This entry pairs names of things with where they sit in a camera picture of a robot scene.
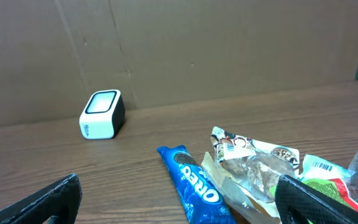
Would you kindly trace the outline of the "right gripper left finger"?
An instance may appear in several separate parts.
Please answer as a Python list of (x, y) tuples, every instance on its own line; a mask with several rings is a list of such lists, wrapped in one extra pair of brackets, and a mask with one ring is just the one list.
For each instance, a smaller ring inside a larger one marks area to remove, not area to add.
[(0, 210), (0, 224), (74, 224), (81, 199), (79, 177), (72, 173)]

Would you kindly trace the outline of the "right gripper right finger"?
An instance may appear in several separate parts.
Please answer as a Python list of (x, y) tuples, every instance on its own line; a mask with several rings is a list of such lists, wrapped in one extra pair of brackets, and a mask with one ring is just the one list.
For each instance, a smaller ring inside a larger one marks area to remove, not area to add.
[(275, 204), (282, 223), (358, 224), (358, 212), (288, 175), (281, 175)]

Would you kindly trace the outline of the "brown cookie snack bag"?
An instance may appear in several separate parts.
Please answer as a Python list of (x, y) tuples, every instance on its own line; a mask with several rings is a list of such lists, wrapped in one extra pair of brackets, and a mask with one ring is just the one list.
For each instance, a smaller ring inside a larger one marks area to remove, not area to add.
[(249, 223), (280, 223), (274, 190), (282, 174), (299, 174), (297, 149), (230, 133), (215, 126), (214, 156), (201, 163), (225, 202)]

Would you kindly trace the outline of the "blue oreo cookie pack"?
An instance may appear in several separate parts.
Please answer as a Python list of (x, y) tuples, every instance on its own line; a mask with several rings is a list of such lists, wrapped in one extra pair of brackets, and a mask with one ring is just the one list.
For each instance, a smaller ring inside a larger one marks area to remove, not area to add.
[(223, 196), (184, 145), (157, 148), (190, 224), (236, 224)]

